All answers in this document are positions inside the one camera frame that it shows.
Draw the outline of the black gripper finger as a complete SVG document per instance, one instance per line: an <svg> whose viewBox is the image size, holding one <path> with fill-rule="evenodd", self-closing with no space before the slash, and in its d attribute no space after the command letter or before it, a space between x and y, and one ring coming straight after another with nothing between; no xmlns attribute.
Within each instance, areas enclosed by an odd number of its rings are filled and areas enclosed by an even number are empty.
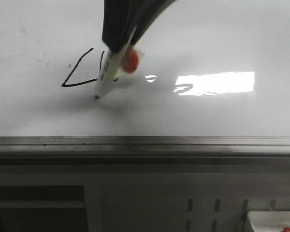
<svg viewBox="0 0 290 232"><path fill-rule="evenodd" d="M118 53L128 43L137 43L145 32L142 16L143 0L105 0L102 41L113 53Z"/></svg>
<svg viewBox="0 0 290 232"><path fill-rule="evenodd" d="M143 0L141 11L138 13L140 18L136 23L136 30L130 44L135 45L157 17L169 7L175 0Z"/></svg>

